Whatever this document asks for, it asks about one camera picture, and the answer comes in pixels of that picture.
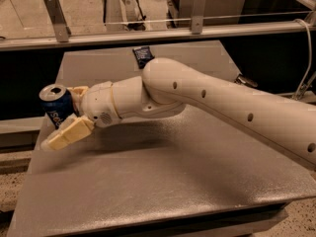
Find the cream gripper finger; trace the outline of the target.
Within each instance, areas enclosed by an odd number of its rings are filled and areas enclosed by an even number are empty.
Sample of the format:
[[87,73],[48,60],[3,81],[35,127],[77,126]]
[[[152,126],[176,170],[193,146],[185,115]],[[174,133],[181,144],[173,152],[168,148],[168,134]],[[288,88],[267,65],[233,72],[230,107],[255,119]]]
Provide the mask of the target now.
[[72,114],[40,144],[40,148],[46,151],[63,149],[89,136],[94,128],[94,123],[86,116]]
[[80,105],[83,96],[88,91],[88,86],[76,86],[76,87],[68,87],[67,90],[71,94],[73,108],[77,116],[80,115]]

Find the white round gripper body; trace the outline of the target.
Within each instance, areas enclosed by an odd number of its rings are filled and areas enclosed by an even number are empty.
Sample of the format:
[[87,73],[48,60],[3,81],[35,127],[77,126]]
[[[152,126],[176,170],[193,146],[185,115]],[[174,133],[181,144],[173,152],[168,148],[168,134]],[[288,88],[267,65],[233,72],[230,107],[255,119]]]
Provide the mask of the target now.
[[111,81],[96,84],[83,95],[79,110],[97,127],[107,127],[120,123],[121,118],[116,111]]

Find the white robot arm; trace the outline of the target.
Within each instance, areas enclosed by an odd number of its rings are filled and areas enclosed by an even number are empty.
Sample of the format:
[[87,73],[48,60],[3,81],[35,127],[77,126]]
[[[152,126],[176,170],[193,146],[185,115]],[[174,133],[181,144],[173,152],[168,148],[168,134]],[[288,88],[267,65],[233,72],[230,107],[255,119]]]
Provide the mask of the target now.
[[154,58],[133,78],[62,91],[70,97],[70,113],[41,144],[46,150],[65,148],[96,127],[133,117],[171,117],[191,105],[316,164],[313,105],[221,80],[173,59]]

